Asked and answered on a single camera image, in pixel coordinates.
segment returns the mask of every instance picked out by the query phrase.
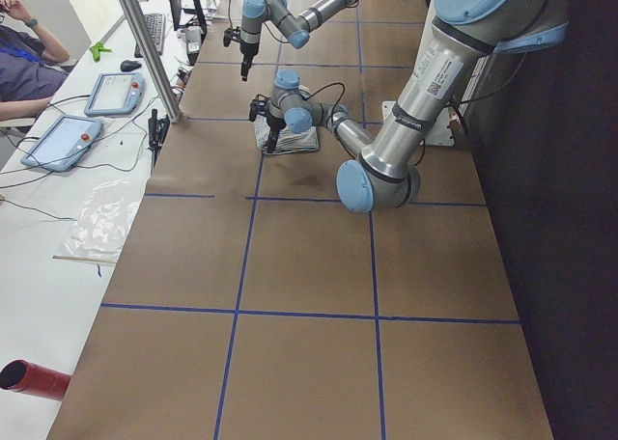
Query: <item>green object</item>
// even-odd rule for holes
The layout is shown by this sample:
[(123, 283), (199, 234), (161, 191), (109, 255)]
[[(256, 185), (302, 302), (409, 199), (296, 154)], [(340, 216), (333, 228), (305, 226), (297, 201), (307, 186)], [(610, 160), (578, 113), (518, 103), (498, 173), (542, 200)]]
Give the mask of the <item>green object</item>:
[(23, 22), (23, 23), (25, 23), (26, 27), (28, 27), (28, 28), (34, 28), (37, 25), (39, 25), (39, 21), (37, 20), (36, 17), (32, 17), (30, 20), (28, 20), (26, 22)]
[(103, 46), (102, 42), (98, 42), (92, 46), (90, 46), (89, 51), (93, 53), (93, 60), (95, 62), (100, 61), (100, 53), (101, 52), (112, 52), (109, 47)]

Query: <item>blue shirt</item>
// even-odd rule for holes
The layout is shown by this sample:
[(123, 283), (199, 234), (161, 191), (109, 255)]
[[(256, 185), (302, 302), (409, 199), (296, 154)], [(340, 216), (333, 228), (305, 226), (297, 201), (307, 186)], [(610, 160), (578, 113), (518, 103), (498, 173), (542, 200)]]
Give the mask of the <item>blue shirt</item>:
[(26, 33), (0, 25), (0, 101), (53, 96), (67, 74), (41, 60), (45, 46)]

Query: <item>red cylinder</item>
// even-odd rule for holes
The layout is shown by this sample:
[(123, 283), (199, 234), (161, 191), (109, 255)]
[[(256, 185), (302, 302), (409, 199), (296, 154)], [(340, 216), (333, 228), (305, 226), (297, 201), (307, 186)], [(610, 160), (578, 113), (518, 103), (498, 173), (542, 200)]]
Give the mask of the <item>red cylinder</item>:
[(61, 401), (70, 375), (28, 361), (15, 360), (0, 372), (0, 388)]

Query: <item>table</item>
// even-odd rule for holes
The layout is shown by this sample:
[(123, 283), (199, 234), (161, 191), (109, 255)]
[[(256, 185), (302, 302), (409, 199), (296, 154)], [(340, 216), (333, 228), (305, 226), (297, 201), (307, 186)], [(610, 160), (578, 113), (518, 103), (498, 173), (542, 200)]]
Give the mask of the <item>table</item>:
[[(153, 0), (143, 7), (143, 12), (168, 13), (169, 5), (166, 0)], [(169, 17), (166, 26), (168, 34), (161, 60), (171, 78), (186, 62), (186, 55)], [(125, 20), (104, 44), (112, 48), (112, 52), (102, 53), (98, 63), (86, 52), (52, 102), (88, 95), (99, 73), (120, 71), (123, 59), (133, 57), (135, 41)], [(30, 184), (0, 189), (0, 194), (23, 206), (61, 217), (75, 217), (93, 189), (102, 182), (128, 179), (143, 192), (151, 172), (151, 153), (147, 150), (144, 128), (152, 108), (159, 109), (159, 117), (164, 115), (164, 110), (158, 100), (151, 103), (156, 90), (149, 73), (145, 68), (137, 71), (144, 74), (146, 87), (135, 113), (128, 118), (103, 118), (103, 136), (120, 131), (94, 144), (78, 162), (83, 166), (107, 163), (122, 169), (134, 166), (132, 170), (75, 168)], [(83, 98), (62, 102), (58, 107), (66, 114), (83, 116), (85, 104)], [(142, 111), (146, 113), (131, 124), (131, 118)], [(59, 114), (53, 108), (46, 110), (28, 136), (41, 136)], [(25, 150), (31, 146), (27, 142), (21, 145)], [(20, 184), (46, 173), (30, 169), (8, 174), (24, 168), (19, 163), (21, 156), (22, 153), (16, 151), (8, 161), (0, 174), (0, 186)], [(72, 373), (74, 370), (114, 265), (52, 259), (69, 227), (67, 221), (55, 221), (7, 203), (0, 205), (2, 366), (14, 359), (25, 359), (57, 371)], [(60, 403), (55, 401), (0, 391), (0, 439), (43, 439), (59, 407)]]
[(332, 136), (266, 156), (246, 119), (294, 66), (375, 132), (425, 16), (362, 0), (300, 51), (264, 34), (247, 82), (202, 50), (49, 440), (551, 438), (469, 151), (427, 149), (415, 204), (351, 213)]

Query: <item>black wall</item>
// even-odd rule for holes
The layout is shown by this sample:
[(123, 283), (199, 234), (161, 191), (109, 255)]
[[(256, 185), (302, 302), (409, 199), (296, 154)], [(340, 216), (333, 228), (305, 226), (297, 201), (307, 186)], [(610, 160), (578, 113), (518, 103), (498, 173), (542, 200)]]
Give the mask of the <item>black wall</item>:
[(617, 2), (572, 0), (567, 41), (469, 117), (556, 440), (618, 439)]

